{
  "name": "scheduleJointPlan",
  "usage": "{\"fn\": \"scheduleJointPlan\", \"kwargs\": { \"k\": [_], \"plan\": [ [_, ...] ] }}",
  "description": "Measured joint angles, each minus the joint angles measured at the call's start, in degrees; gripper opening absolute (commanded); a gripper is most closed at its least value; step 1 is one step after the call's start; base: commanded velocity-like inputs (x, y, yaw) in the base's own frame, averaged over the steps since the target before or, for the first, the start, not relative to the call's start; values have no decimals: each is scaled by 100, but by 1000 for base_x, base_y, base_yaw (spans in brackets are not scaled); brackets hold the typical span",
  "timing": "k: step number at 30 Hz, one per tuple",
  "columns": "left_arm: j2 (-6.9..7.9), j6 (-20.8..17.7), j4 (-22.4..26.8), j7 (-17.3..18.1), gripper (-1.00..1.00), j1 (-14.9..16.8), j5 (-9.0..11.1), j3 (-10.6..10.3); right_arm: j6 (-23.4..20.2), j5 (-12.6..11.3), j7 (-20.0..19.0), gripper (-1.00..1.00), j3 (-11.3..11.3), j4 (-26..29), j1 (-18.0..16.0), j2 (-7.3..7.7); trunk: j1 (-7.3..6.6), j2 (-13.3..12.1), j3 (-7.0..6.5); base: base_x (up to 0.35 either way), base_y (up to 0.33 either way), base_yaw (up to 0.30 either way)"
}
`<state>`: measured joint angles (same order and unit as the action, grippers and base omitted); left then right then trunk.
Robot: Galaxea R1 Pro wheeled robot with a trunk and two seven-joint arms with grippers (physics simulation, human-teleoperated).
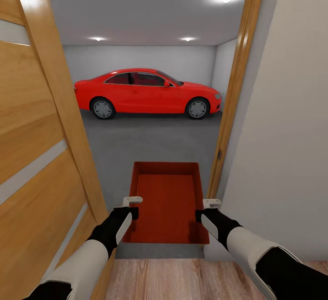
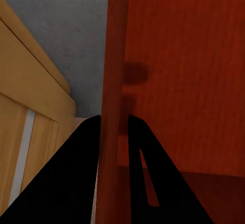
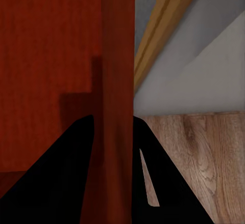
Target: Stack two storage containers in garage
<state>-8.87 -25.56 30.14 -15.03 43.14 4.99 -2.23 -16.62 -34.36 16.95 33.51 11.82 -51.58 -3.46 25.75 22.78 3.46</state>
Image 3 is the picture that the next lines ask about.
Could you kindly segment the storage box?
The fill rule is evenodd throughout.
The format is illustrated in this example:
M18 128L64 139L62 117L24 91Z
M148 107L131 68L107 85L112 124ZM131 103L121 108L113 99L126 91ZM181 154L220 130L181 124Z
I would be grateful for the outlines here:
M79 224L131 224L135 0L0 0L0 199L93 115Z

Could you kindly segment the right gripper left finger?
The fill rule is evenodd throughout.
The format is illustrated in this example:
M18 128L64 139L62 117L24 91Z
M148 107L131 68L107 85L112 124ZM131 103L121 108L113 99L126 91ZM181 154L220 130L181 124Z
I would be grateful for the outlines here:
M94 118L74 121L0 199L0 224L79 224Z

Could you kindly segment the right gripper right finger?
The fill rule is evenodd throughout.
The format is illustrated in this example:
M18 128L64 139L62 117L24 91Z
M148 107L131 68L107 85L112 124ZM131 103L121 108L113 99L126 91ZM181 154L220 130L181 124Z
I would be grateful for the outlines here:
M148 204L140 149L159 207ZM214 224L148 124L134 115L131 224Z

